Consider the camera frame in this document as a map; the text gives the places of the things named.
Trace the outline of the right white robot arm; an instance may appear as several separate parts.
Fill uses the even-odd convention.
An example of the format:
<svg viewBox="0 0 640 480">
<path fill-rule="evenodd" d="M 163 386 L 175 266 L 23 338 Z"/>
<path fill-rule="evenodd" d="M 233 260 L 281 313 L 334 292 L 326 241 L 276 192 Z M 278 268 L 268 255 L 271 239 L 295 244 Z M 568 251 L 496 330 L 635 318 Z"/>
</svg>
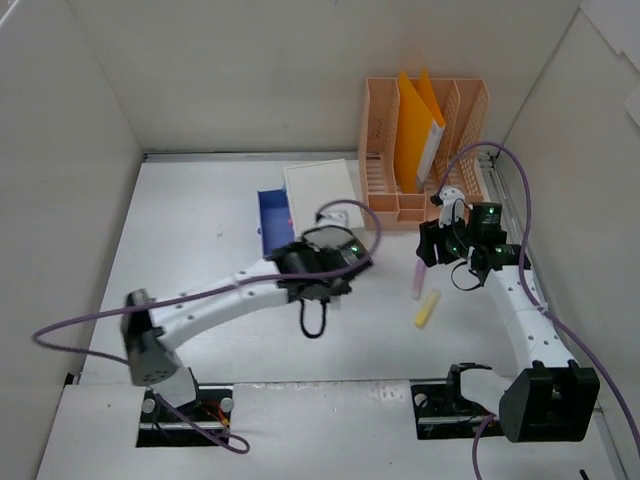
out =
<svg viewBox="0 0 640 480">
<path fill-rule="evenodd" d="M 454 365 L 442 398 L 455 412 L 476 404 L 495 415 L 513 443 L 580 442 L 591 421 L 599 378 L 593 368 L 577 363 L 552 322 L 528 298 L 531 265 L 520 245 L 508 243 L 501 213 L 498 203 L 466 205 L 461 198 L 449 199 L 439 219 L 420 227 L 416 253 L 427 266 L 458 261 L 490 294 L 518 373 L 508 379 L 483 365 Z"/>
</svg>

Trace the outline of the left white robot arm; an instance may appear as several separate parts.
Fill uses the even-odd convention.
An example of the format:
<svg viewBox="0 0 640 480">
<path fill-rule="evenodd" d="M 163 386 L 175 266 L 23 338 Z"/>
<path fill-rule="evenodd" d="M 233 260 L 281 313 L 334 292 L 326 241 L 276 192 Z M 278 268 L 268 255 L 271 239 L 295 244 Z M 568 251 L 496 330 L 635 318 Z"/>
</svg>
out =
<svg viewBox="0 0 640 480">
<path fill-rule="evenodd" d="M 216 283 L 214 293 L 185 293 L 175 305 L 152 302 L 143 289 L 130 293 L 120 331 L 131 382 L 152 388 L 175 418 L 199 409 L 198 384 L 177 350 L 199 334 L 247 314 L 347 295 L 350 283 L 373 264 L 347 228 L 313 228 L 249 268 Z"/>
</svg>

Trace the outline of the purple blue drawer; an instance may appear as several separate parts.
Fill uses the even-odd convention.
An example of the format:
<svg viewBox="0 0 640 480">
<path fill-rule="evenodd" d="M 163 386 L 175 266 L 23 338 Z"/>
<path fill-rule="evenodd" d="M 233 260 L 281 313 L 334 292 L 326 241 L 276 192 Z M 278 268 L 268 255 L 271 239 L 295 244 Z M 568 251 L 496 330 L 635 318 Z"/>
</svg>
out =
<svg viewBox="0 0 640 480">
<path fill-rule="evenodd" d="M 261 239 L 265 257 L 295 239 L 291 212 L 286 191 L 282 188 L 257 192 L 259 226 L 257 233 Z"/>
</svg>

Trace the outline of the white drawer box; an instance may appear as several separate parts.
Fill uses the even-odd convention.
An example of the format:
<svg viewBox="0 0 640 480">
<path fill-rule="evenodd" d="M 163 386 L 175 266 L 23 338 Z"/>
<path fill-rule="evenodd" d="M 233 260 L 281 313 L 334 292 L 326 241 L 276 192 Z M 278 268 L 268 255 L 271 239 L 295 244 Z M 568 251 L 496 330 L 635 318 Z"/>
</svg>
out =
<svg viewBox="0 0 640 480">
<path fill-rule="evenodd" d="M 314 226 L 321 206 L 334 200 L 356 199 L 344 158 L 286 167 L 284 188 L 296 237 Z"/>
</svg>

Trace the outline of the orange document folder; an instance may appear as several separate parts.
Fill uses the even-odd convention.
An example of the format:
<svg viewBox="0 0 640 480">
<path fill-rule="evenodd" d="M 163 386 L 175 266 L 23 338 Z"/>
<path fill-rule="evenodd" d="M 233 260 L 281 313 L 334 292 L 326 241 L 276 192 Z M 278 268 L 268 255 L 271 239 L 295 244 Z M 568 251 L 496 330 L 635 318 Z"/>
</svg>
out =
<svg viewBox="0 0 640 480">
<path fill-rule="evenodd" d="M 425 67 L 416 83 L 401 71 L 397 84 L 400 105 L 394 153 L 395 177 L 403 193 L 418 193 L 430 173 L 446 121 Z"/>
</svg>

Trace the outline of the pastel yellow highlighter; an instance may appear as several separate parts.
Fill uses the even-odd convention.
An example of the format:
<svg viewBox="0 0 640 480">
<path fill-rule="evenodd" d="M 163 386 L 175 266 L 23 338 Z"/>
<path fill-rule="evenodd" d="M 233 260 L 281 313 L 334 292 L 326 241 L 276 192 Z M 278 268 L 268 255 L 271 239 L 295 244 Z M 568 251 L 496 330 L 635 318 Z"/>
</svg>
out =
<svg viewBox="0 0 640 480">
<path fill-rule="evenodd" d="M 414 326 L 416 328 L 422 329 L 426 326 L 440 299 L 441 292 L 437 289 L 432 290 L 426 296 L 426 299 L 414 318 Z"/>
</svg>

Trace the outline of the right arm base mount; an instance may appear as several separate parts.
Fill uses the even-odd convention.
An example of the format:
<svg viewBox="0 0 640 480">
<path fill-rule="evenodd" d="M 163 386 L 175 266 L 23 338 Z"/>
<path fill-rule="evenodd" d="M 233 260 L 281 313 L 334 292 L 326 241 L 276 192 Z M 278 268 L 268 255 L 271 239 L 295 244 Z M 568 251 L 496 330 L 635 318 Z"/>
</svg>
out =
<svg viewBox="0 0 640 480">
<path fill-rule="evenodd" d="M 421 441 L 473 439 L 489 412 L 456 397 L 444 378 L 412 380 L 416 436 Z"/>
</svg>

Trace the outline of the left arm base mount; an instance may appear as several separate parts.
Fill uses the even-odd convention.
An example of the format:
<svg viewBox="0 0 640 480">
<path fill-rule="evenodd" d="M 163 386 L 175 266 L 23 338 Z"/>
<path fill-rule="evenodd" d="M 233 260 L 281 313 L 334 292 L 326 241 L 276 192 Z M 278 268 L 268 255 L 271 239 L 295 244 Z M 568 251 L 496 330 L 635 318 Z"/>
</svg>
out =
<svg viewBox="0 0 640 480">
<path fill-rule="evenodd" d="M 178 410 L 200 428 L 228 444 L 229 439 L 223 433 L 231 427 L 233 406 L 232 385 L 201 384 L 196 403 L 178 407 Z M 141 404 L 136 447 L 216 447 L 216 444 L 193 430 L 147 390 Z"/>
</svg>

